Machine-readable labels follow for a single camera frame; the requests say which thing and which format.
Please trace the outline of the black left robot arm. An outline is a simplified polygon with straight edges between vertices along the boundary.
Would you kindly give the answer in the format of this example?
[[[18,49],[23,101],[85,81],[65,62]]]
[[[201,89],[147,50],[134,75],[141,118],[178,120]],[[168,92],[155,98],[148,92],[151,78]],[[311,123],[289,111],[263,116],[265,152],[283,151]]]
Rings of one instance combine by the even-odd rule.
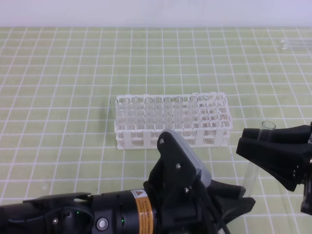
[[[240,186],[212,180],[204,186],[193,169],[191,181],[173,181],[158,160],[142,189],[92,195],[48,195],[2,205],[3,234],[216,234],[249,213],[255,200]]]

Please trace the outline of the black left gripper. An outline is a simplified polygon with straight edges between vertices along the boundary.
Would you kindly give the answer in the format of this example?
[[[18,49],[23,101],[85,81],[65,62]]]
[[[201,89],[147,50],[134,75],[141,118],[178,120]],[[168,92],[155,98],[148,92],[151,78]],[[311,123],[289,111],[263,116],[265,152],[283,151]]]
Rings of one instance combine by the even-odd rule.
[[[191,166],[182,169],[166,169],[159,160],[143,184],[155,234],[227,234],[228,223],[253,209],[255,200],[243,197],[244,187],[212,180],[208,193]]]

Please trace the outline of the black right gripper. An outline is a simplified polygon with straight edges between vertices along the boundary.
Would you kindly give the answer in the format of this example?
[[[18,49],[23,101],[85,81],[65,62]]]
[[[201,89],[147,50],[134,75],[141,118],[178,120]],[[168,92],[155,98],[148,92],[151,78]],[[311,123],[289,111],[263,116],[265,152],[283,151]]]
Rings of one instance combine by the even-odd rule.
[[[300,211],[312,214],[312,123],[284,129],[246,128],[236,153],[265,170],[288,191],[303,184]]]

